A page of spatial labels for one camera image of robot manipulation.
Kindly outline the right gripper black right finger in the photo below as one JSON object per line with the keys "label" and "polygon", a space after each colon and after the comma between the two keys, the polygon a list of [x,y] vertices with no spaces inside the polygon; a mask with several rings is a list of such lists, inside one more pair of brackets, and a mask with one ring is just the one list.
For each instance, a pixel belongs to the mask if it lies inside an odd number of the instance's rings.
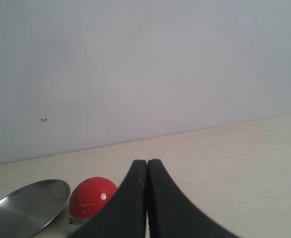
{"label": "right gripper black right finger", "polygon": [[162,161],[147,164],[147,211],[151,238],[236,238],[179,189]]}

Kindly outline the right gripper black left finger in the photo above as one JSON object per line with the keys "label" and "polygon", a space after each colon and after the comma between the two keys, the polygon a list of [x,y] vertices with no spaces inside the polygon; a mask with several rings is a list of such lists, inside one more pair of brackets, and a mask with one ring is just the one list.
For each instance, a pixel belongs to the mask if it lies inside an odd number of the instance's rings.
{"label": "right gripper black left finger", "polygon": [[134,160],[110,201],[70,238],[144,238],[146,161]]}

